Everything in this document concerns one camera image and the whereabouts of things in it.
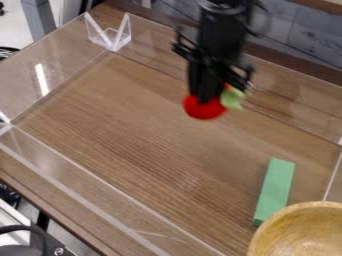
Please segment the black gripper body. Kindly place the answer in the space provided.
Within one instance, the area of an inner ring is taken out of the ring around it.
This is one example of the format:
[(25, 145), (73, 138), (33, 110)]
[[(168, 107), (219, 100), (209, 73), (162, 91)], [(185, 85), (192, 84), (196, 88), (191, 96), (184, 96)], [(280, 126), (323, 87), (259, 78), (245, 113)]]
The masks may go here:
[(217, 70), (219, 66), (236, 66), (249, 69), (251, 75), (253, 73), (253, 66), (244, 61), (243, 56), (239, 56), (236, 59), (227, 59), (209, 55), (208, 52), (181, 34), (181, 28), (174, 30), (174, 41), (170, 43), (170, 45), (172, 51), (187, 61), (187, 80), (189, 63), (205, 65), (212, 72), (213, 78), (215, 71)]

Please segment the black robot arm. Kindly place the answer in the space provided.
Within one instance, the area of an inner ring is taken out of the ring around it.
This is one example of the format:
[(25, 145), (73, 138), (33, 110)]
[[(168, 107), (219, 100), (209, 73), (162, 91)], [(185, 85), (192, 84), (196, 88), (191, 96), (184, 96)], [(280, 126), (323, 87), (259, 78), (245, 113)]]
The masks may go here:
[(197, 0), (197, 33), (191, 40), (174, 30), (172, 51), (187, 61), (188, 92), (199, 104), (220, 97), (224, 86), (247, 90), (255, 71), (243, 48), (256, 0)]

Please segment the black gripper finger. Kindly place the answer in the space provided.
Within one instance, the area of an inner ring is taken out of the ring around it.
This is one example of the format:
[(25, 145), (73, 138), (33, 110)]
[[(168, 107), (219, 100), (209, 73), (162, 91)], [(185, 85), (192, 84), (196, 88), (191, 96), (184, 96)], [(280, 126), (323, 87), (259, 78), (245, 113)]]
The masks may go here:
[(251, 70), (236, 66), (219, 66), (215, 71), (216, 79), (216, 98), (223, 96), (224, 92), (236, 89), (244, 93), (249, 85)]
[(205, 65), (188, 64), (188, 90), (189, 95), (197, 98), (200, 104), (207, 103), (215, 96), (215, 78)]

